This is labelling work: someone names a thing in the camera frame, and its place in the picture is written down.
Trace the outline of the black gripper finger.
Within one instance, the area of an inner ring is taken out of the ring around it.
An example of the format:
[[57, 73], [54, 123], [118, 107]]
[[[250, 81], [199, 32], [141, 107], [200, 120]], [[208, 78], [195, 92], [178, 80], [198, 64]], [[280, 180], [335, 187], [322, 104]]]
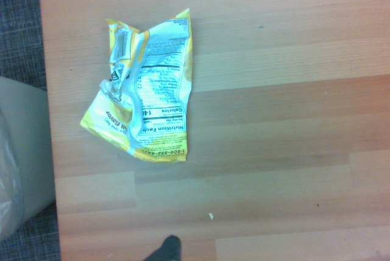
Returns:
[[182, 242], [179, 237], [170, 235], [163, 241], [162, 245], [156, 249], [144, 261], [181, 261]]

